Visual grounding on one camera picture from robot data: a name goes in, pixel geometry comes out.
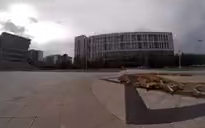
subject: building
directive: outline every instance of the building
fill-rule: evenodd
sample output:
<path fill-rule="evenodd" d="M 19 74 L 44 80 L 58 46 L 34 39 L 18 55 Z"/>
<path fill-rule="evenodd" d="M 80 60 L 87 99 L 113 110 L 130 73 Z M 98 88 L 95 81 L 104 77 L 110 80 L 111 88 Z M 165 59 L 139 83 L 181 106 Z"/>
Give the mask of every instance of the building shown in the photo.
<path fill-rule="evenodd" d="M 30 39 L 3 32 L 0 36 L 0 60 L 27 62 Z"/>
<path fill-rule="evenodd" d="M 31 49 L 28 51 L 28 57 L 31 62 L 40 62 L 43 60 L 43 51 Z"/>
<path fill-rule="evenodd" d="M 64 55 L 50 55 L 44 58 L 47 66 L 57 68 L 69 68 L 72 65 L 72 57 Z"/>
<path fill-rule="evenodd" d="M 158 57 L 166 61 L 173 55 L 173 35 L 170 32 L 126 32 L 75 38 L 75 63 L 79 63 L 81 68 L 90 64 L 152 66 Z"/>
<path fill-rule="evenodd" d="M 80 67 L 87 67 L 89 58 L 89 43 L 88 38 L 84 35 L 75 38 L 75 60 L 74 63 Z"/>
<path fill-rule="evenodd" d="M 59 63 L 59 58 L 61 55 L 50 55 L 44 58 L 45 63 L 48 66 L 55 66 Z"/>

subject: concrete pavement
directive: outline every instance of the concrete pavement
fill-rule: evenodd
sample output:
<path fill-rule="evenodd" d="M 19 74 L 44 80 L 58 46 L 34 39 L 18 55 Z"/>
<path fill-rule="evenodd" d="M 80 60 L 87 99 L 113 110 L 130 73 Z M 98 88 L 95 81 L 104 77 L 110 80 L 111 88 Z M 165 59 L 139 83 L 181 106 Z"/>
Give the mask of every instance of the concrete pavement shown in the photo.
<path fill-rule="evenodd" d="M 97 75 L 0 72 L 0 128 L 124 128 L 93 95 Z"/>
<path fill-rule="evenodd" d="M 205 128 L 205 99 L 99 80 L 120 74 L 0 72 L 0 128 Z"/>

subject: office building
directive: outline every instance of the office building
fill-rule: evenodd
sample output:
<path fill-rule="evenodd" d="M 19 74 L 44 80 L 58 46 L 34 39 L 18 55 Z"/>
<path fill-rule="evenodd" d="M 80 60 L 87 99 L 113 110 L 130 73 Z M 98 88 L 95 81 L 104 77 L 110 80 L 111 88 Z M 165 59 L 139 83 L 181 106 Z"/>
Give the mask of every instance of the office building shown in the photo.
<path fill-rule="evenodd" d="M 43 60 L 43 51 L 31 49 L 28 51 L 28 57 L 31 62 L 40 62 Z"/>
<path fill-rule="evenodd" d="M 9 33 L 0 36 L 0 60 L 27 62 L 30 39 Z"/>
<path fill-rule="evenodd" d="M 72 65 L 72 57 L 67 54 L 64 55 L 50 55 L 44 58 L 47 66 L 57 68 L 69 68 Z"/>
<path fill-rule="evenodd" d="M 174 55 L 170 32 L 126 32 L 75 38 L 75 61 L 81 68 L 90 63 L 149 66 L 157 57 Z"/>
<path fill-rule="evenodd" d="M 89 43 L 88 38 L 85 35 L 81 35 L 75 38 L 75 60 L 74 63 L 80 67 L 87 67 L 87 61 L 89 58 Z"/>

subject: sky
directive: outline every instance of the sky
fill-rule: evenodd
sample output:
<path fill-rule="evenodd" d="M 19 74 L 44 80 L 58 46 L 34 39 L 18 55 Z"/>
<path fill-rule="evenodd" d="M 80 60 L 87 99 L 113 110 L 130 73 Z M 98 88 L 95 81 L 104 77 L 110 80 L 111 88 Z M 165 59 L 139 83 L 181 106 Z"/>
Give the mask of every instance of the sky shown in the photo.
<path fill-rule="evenodd" d="M 205 0 L 0 0 L 0 32 L 45 54 L 74 54 L 74 37 L 173 32 L 175 51 L 205 54 Z"/>

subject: lamp post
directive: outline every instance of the lamp post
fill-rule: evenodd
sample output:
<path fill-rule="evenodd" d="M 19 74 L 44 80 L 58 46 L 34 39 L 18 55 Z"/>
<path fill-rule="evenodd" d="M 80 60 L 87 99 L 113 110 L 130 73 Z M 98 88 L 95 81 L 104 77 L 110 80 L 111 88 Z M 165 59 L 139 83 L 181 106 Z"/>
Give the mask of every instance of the lamp post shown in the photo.
<path fill-rule="evenodd" d="M 178 57 L 179 57 L 179 58 L 178 58 L 178 59 L 179 59 L 179 60 L 178 60 L 178 62 L 179 62 L 179 68 L 181 68 L 181 55 L 182 55 L 182 52 L 181 52 L 181 50 L 179 50 L 179 51 L 178 51 Z"/>

